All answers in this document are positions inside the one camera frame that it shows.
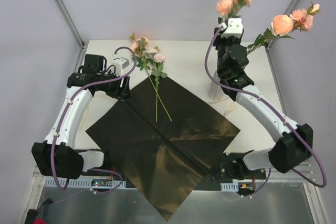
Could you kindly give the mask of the artificial rose stem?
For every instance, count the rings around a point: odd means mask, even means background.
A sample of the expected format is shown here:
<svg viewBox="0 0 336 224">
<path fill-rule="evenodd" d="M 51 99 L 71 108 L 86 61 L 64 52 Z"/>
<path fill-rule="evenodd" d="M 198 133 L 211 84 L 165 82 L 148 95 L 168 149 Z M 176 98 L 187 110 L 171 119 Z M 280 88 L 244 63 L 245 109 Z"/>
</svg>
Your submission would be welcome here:
<svg viewBox="0 0 336 224">
<path fill-rule="evenodd" d="M 163 111 L 166 113 L 169 120 L 171 120 L 171 116 L 167 111 L 159 92 L 161 80 L 167 77 L 167 73 L 164 70 L 166 57 L 161 53 L 158 46 L 155 46 L 148 47 L 145 50 L 145 58 L 146 66 L 149 67 L 149 76 L 154 78 L 152 84 L 155 91 L 155 122 L 159 121 L 159 106 L 163 108 Z"/>
<path fill-rule="evenodd" d="M 243 7 L 249 7 L 253 0 L 220 0 L 216 5 L 218 23 L 229 18 L 241 18 L 239 12 Z"/>
<path fill-rule="evenodd" d="M 263 34 L 259 34 L 255 41 L 247 46 L 247 54 L 260 47 L 268 47 L 270 42 L 281 38 L 291 38 L 294 31 L 308 32 L 313 27 L 314 16 L 321 11 L 320 4 L 311 3 L 307 9 L 294 10 L 289 15 L 275 16 Z"/>
<path fill-rule="evenodd" d="M 160 81 L 168 77 L 168 74 L 164 71 L 166 64 L 165 55 L 161 53 L 158 46 L 150 47 L 149 39 L 146 36 L 136 38 L 135 34 L 131 34 L 130 40 L 132 41 L 131 49 L 137 56 L 136 60 L 134 57 L 131 58 L 137 62 L 136 66 L 140 71 L 145 70 L 155 92 L 155 121 L 158 121 L 160 103 L 169 121 L 172 122 L 172 117 L 159 95 Z"/>
</svg>

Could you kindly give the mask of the cream ribbon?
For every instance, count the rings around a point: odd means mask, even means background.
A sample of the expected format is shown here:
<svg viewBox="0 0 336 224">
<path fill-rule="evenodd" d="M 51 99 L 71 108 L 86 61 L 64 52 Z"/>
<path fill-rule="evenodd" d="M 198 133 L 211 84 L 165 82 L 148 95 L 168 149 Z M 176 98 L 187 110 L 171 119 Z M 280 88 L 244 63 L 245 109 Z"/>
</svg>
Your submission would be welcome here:
<svg viewBox="0 0 336 224">
<path fill-rule="evenodd" d="M 232 101 L 230 98 L 211 101 L 208 104 L 224 117 L 231 114 L 238 107 L 238 103 Z"/>
</svg>

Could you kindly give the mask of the black wrapping paper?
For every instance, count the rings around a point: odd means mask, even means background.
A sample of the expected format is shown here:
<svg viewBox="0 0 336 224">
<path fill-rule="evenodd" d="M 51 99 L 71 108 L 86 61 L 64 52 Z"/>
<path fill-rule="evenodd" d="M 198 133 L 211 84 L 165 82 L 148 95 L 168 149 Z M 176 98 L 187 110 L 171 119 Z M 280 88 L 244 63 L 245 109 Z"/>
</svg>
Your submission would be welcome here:
<svg viewBox="0 0 336 224">
<path fill-rule="evenodd" d="M 170 78 L 146 78 L 87 134 L 169 220 L 218 161 L 239 128 Z"/>
</svg>

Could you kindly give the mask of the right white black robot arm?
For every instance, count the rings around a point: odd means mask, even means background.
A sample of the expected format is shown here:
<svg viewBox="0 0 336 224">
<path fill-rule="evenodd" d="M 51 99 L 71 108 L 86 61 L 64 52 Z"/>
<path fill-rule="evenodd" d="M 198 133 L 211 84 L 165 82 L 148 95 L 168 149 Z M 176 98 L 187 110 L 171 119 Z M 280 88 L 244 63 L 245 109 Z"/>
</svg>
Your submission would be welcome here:
<svg viewBox="0 0 336 224">
<path fill-rule="evenodd" d="M 245 73 L 249 63 L 247 48 L 235 36 L 215 35 L 212 45 L 217 51 L 214 82 L 233 101 L 245 108 L 270 134 L 274 146 L 244 154 L 236 166 L 242 179 L 250 178 L 256 169 L 274 168 L 286 173 L 312 156 L 313 129 L 300 125 L 272 106 L 252 79 Z"/>
</svg>

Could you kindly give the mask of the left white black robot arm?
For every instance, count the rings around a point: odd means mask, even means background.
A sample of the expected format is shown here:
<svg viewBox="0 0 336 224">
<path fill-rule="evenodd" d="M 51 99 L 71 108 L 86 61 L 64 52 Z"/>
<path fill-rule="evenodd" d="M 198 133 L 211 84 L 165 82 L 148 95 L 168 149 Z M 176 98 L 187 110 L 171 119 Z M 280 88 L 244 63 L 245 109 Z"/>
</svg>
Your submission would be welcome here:
<svg viewBox="0 0 336 224">
<path fill-rule="evenodd" d="M 99 176 L 110 173 L 111 164 L 102 151 L 74 149 L 75 138 L 83 114 L 98 91 L 125 101 L 132 98 L 126 71 L 130 65 L 125 57 L 112 56 L 111 65 L 101 55 L 85 55 L 78 70 L 67 80 L 67 90 L 58 117 L 42 142 L 33 144 L 31 152 L 44 176 L 77 179 L 82 172 L 93 169 Z"/>
</svg>

